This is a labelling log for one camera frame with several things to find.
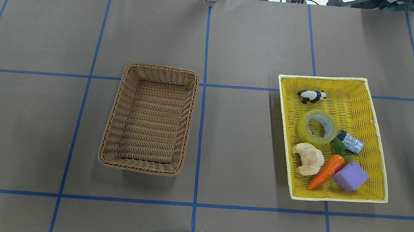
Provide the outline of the yellow tape roll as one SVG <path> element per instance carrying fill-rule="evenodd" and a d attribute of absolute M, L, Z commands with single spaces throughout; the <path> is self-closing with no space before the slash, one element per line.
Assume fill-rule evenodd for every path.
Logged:
<path fill-rule="evenodd" d="M 296 126 L 299 139 L 315 147 L 329 144 L 338 134 L 339 127 L 332 115 L 321 109 L 307 112 Z"/>

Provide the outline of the brown wicker basket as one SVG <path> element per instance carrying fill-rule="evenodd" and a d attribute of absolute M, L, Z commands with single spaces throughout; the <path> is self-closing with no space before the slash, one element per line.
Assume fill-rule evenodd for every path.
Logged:
<path fill-rule="evenodd" d="M 121 77 L 97 158 L 158 176 L 181 171 L 199 89 L 193 70 L 132 63 Z"/>

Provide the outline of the yellow woven basket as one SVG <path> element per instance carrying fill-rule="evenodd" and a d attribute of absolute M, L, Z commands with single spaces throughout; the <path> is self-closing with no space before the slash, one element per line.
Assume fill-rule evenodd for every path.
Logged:
<path fill-rule="evenodd" d="M 313 77 L 282 75 L 278 77 L 280 106 L 285 140 L 285 157 L 290 198 L 308 201 L 340 201 L 360 203 L 387 203 L 387 175 L 377 115 L 373 106 L 367 79 L 359 77 Z M 299 91 L 324 90 L 327 98 L 315 104 L 301 103 Z M 303 143 L 297 136 L 298 121 L 307 112 L 321 109 L 335 118 L 339 130 L 345 130 L 364 142 L 361 153 L 346 162 L 356 161 L 370 176 L 356 191 L 345 191 L 328 179 L 324 184 L 308 190 L 313 176 L 296 172 L 301 166 L 300 156 L 293 154 L 293 146 Z M 332 141 L 317 147 L 325 160 L 334 155 Z"/>

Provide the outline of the toy panda figurine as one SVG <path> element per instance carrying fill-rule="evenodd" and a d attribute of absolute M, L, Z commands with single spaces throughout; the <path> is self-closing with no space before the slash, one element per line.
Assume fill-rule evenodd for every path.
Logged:
<path fill-rule="evenodd" d="M 312 90 L 304 90 L 304 91 L 299 91 L 297 95 L 301 97 L 301 103 L 303 104 L 307 104 L 307 103 L 315 104 L 316 102 L 320 100 L 325 100 L 327 98 L 324 90 L 320 92 L 312 91 Z"/>

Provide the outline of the toy croissant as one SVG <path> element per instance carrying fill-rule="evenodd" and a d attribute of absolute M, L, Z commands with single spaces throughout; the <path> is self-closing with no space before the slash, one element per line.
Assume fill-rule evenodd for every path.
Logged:
<path fill-rule="evenodd" d="M 303 175 L 316 175 L 325 162 L 321 150 L 310 143 L 299 143 L 292 147 L 293 154 L 299 154 L 301 166 L 296 168 L 296 172 Z"/>

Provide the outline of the toy carrot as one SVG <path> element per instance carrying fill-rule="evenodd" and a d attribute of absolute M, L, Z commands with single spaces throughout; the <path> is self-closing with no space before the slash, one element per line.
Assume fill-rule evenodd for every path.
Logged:
<path fill-rule="evenodd" d="M 308 190 L 314 190 L 318 186 L 324 184 L 324 182 L 345 166 L 347 159 L 354 157 L 353 154 L 346 153 L 345 144 L 337 137 L 332 140 L 332 147 L 334 149 L 334 155 L 328 159 L 309 183 Z"/>

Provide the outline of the purple foam block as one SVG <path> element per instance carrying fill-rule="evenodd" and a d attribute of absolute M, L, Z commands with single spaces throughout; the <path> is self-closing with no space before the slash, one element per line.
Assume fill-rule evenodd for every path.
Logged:
<path fill-rule="evenodd" d="M 356 191 L 364 182 L 369 179 L 369 175 L 356 162 L 349 162 L 332 176 L 332 179 L 346 192 Z"/>

